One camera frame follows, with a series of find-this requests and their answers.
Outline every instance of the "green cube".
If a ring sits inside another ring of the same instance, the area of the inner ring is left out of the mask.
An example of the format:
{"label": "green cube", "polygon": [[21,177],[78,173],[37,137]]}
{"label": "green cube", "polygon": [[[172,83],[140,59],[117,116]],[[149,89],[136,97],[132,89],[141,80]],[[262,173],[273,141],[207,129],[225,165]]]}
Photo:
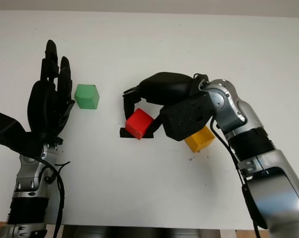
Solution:
{"label": "green cube", "polygon": [[81,109],[97,109],[100,96],[95,85],[78,84],[74,98]]}

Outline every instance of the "red cube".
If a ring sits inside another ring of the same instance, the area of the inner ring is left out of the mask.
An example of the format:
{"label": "red cube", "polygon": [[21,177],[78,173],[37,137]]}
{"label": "red cube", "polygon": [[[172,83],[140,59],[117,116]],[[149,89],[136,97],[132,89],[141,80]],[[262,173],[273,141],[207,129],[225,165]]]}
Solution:
{"label": "red cube", "polygon": [[142,109],[137,109],[127,119],[125,129],[140,140],[145,135],[147,128],[153,121],[154,119]]}

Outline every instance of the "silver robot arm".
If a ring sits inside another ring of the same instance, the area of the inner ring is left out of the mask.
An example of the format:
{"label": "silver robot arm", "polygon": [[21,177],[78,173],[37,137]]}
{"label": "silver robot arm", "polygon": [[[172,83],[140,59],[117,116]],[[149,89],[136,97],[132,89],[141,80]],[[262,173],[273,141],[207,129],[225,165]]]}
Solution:
{"label": "silver robot arm", "polygon": [[[56,145],[45,144],[41,159],[54,165],[58,158]],[[21,167],[10,205],[7,224],[0,228],[0,238],[43,238],[46,230],[46,208],[51,195],[49,179],[53,171],[32,158],[20,155]]]}
{"label": "silver robot arm", "polygon": [[281,150],[269,140],[252,107],[227,80],[202,82],[215,120],[238,158],[243,193],[252,219],[272,238],[299,238],[299,179]]}

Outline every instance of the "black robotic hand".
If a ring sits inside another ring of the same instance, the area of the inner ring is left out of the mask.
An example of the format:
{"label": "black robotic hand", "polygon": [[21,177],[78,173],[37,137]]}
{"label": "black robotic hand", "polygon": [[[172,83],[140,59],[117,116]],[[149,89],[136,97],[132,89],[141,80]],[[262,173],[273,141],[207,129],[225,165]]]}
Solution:
{"label": "black robotic hand", "polygon": [[[62,144],[58,135],[74,105],[68,59],[62,57],[59,71],[57,48],[52,40],[48,40],[45,53],[40,80],[34,84],[28,102],[31,132],[26,132],[15,119],[0,113],[0,144],[27,157],[40,156],[44,143]],[[57,90],[55,78],[58,78]]]}
{"label": "black robotic hand", "polygon": [[[199,90],[208,82],[205,74],[191,78],[179,73],[156,73],[124,92],[125,117],[128,119],[134,113],[134,104],[141,98],[163,105],[145,136],[150,137],[163,124],[168,137],[181,141],[201,130],[214,113],[209,93]],[[123,130],[120,135],[127,137]]]}

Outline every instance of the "white wall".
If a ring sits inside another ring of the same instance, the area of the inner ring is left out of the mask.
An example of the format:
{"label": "white wall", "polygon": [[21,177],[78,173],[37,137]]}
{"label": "white wall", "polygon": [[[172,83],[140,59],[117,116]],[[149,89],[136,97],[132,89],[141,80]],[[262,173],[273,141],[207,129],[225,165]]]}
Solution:
{"label": "white wall", "polygon": [[299,18],[299,0],[0,0],[0,10],[114,11]]}

